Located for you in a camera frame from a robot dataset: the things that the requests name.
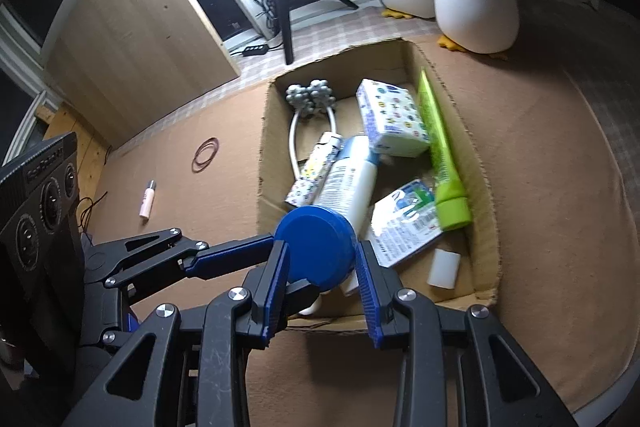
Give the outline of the blue round lid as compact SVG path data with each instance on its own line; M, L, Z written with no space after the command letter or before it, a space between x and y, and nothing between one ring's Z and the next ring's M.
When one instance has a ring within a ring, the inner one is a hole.
M356 233L328 208L309 205L290 211L274 238L288 245L288 283L307 280L324 293L340 285L355 262Z

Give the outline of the white printed packet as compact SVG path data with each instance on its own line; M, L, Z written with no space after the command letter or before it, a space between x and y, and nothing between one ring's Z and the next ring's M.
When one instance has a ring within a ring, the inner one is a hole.
M442 235L431 187L415 179L380 199L374 206L364 239L384 268L422 251Z

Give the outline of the white blue lotion bottle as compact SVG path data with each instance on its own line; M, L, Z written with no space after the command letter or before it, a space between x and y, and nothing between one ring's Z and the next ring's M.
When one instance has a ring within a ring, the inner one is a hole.
M367 135L356 134L348 138L312 203L337 213L349 223L347 236L352 244L358 242L370 205L379 160Z

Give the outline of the patterned lighter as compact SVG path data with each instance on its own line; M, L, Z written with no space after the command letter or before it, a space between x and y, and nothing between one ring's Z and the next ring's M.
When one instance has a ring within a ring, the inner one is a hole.
M314 202L342 145L343 137L337 133L324 132L321 135L285 197L288 205L299 208Z

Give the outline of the lime green tube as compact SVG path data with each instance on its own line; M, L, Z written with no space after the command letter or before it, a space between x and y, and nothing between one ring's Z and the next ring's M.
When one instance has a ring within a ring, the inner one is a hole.
M419 113L426 127L435 181L435 210L442 231L457 230L472 222L469 197L459 176L434 90L425 69L418 86Z

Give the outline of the dotted tissue pack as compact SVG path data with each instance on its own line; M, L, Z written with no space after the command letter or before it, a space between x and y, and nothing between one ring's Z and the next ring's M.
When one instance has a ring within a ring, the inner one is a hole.
M356 99L374 153L416 158L430 147L425 124L407 89L363 79Z

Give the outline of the grey ball white massager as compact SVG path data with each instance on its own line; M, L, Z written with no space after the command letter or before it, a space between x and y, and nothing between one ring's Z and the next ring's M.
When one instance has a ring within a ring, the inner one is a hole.
M308 86L292 83L285 90L285 101L294 109L290 129L288 129L288 156L295 180L300 177L300 170L296 154L296 129L301 120L312 118L321 113L329 119L330 131L337 132L334 106L336 98L326 79L314 79Z

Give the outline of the white small block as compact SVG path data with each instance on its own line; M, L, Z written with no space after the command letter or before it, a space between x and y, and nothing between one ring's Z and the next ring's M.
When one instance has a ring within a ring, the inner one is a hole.
M454 289L457 282L461 255L436 248L427 284L440 289Z

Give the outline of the small pink bottle grey cap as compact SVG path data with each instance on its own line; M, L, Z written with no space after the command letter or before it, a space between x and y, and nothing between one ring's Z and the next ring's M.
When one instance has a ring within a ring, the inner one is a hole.
M155 190L156 190L156 181L150 180L143 192L142 202L139 209L139 217L143 221L148 221L150 219L151 210L153 207L153 202L155 197Z

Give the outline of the dark rubber bands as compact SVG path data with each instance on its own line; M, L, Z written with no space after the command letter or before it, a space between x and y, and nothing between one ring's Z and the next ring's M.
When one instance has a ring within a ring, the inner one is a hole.
M199 173L205 170L215 159L219 147L219 140L216 136L211 136L203 141L193 155L191 162L192 172Z

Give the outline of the black power strip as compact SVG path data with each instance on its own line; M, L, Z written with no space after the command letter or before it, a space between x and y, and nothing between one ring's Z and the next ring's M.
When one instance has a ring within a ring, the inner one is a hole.
M241 55L244 57L261 56L270 51L268 44L256 44L256 46L246 46L242 49Z

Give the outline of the light wood headboard panel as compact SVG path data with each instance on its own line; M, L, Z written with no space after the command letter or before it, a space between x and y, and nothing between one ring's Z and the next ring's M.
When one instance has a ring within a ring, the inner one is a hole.
M239 75L196 0L78 0L44 66L114 147Z

